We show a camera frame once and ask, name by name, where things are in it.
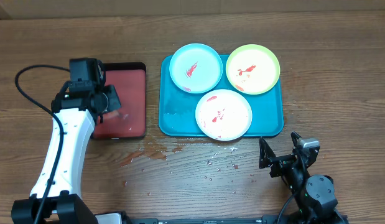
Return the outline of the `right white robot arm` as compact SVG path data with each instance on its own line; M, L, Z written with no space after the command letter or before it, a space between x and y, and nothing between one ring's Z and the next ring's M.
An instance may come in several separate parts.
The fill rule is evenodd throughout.
M275 155L264 138L259 138L259 168L270 168L272 178L280 177L291 192L278 215L264 215L261 223L348 223L336 206L334 181L328 175L310 175L308 168L316 161L320 142L290 134L292 153Z

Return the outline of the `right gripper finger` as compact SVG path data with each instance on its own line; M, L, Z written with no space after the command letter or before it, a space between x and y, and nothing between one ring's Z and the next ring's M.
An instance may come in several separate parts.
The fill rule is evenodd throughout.
M259 168L267 168L273 164L272 159L276 157L271 147L263 137L259 138Z
M292 131L291 134L291 139L292 139L292 142L293 142L293 145L295 146L299 146L300 145L300 142L301 142L301 135L299 135L297 132L295 131Z

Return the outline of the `red-stained sponge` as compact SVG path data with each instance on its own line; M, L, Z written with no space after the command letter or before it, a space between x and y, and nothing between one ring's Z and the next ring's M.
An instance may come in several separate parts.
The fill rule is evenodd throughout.
M118 110L103 115L103 121L125 121L129 117L128 114L119 112Z

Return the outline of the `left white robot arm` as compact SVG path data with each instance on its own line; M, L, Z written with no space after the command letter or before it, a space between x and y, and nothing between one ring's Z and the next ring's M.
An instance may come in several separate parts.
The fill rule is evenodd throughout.
M38 181L24 200L12 206L14 223L126 223L121 212L95 215L81 199L81 174L86 147L103 115L121 107L113 85L107 85L104 65L95 58L75 58L66 69L70 80L50 108L52 135Z

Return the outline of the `light blue plate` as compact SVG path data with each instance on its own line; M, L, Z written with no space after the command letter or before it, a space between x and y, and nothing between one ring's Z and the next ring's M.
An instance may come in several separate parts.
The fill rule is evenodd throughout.
M173 83L187 93L205 93L221 80L223 62L208 45L193 43L171 56L169 73Z

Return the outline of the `white plate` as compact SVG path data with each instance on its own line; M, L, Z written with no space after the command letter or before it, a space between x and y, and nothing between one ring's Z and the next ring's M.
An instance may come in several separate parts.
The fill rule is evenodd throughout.
M233 90L219 89L201 97L195 109L195 119L209 138L232 141L248 131L253 112L245 97Z

